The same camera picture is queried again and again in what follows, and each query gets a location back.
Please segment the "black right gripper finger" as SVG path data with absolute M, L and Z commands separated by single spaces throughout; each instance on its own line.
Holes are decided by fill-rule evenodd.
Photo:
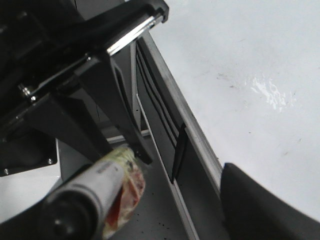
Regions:
M 235 164 L 226 163 L 220 200 L 232 240 L 318 240 L 320 223 L 263 188 Z

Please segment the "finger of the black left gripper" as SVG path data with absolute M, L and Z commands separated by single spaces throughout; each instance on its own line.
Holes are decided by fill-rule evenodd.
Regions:
M 135 156 L 149 165 L 153 154 L 146 144 L 123 89 L 122 73 L 109 56 L 96 55 L 74 71 L 81 87 L 99 106 L 132 148 Z

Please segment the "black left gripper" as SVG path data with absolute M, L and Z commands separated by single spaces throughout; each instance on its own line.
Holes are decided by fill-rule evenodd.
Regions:
M 92 162 L 111 152 L 84 101 L 72 98 L 83 89 L 75 70 L 97 55 L 117 65 L 117 53 L 168 16 L 163 0 L 129 0 L 87 20 L 69 0 L 1 1 L 1 176 L 55 164 L 54 140 Z

